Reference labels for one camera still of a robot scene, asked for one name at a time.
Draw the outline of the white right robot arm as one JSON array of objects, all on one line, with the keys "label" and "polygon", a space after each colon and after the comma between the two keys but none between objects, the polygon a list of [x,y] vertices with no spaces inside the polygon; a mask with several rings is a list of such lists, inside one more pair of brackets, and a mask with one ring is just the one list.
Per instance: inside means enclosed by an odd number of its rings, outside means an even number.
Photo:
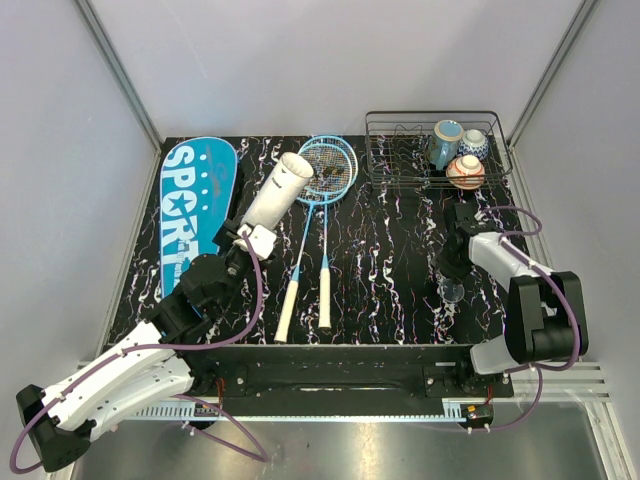
[{"label": "white right robot arm", "polygon": [[533,260],[510,241],[515,231],[499,231],[486,214],[470,203],[448,205],[446,239],[433,261],[449,303],[462,299],[473,269],[486,271],[507,294],[503,332],[472,346],[467,363],[454,371],[455,387],[470,397],[488,387],[490,375],[567,370],[589,346],[579,277]]}]

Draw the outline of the blue sport racket bag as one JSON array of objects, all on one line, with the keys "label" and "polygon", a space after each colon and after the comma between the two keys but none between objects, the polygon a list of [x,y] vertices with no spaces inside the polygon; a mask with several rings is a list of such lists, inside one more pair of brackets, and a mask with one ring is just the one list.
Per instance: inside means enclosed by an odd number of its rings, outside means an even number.
[{"label": "blue sport racket bag", "polygon": [[161,296],[201,254],[216,254],[214,237],[233,203],[238,157],[218,137],[197,137],[174,146],[160,171]]}]

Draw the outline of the blue badminton racket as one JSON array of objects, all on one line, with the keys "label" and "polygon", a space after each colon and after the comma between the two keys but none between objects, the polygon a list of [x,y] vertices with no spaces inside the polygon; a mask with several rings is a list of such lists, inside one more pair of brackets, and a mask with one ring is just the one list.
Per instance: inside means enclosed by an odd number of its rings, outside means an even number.
[{"label": "blue badminton racket", "polygon": [[331,328],[331,274],[328,259],[329,206],[341,200],[357,179],[359,166],[352,146],[342,137],[319,135],[306,141],[299,154],[314,169],[314,178],[305,187],[302,201],[314,207],[322,206],[323,258],[319,287],[319,328]]},{"label": "blue badminton racket", "polygon": [[287,286],[283,306],[278,320],[274,341],[286,343],[295,301],[300,283],[300,269],[305,243],[312,223],[313,213],[317,207],[324,208],[323,258],[320,271],[319,328],[329,329],[330,320],[330,273],[327,254],[329,206],[341,200],[355,182],[358,166],[355,151],[341,137],[324,135],[307,141],[298,154],[309,162],[313,168],[312,180],[298,195],[298,202],[307,207],[305,227],[295,268]]}]

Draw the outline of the clear round tube lid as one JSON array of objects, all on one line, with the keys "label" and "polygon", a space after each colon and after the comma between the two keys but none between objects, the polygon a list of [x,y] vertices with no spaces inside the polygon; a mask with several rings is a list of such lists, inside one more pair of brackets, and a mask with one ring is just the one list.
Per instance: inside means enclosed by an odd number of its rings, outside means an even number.
[{"label": "clear round tube lid", "polygon": [[440,281],[438,291],[442,300],[451,304],[460,302],[465,295],[464,286],[461,283],[448,278],[444,278]]}]

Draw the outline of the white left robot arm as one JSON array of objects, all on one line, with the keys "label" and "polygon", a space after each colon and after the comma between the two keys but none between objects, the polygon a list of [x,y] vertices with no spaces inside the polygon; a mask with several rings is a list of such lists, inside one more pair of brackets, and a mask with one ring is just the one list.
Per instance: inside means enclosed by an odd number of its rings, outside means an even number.
[{"label": "white left robot arm", "polygon": [[[261,263],[271,256],[276,234],[263,225],[227,221],[216,238],[225,251],[192,260],[172,292],[119,343],[56,384],[30,384],[18,392],[23,429],[9,458],[13,473],[59,471],[130,414],[167,397],[203,396],[214,388],[214,369],[190,355],[234,344],[251,332],[263,304]],[[226,339],[206,342],[249,272],[258,290],[251,320]]]}]

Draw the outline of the white shuttlecock tube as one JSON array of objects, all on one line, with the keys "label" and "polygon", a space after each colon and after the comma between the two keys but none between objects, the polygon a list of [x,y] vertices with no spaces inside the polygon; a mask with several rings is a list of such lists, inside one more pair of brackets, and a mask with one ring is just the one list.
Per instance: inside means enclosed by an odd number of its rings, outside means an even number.
[{"label": "white shuttlecock tube", "polygon": [[273,230],[313,177],[307,160],[297,153],[283,153],[240,224]]}]

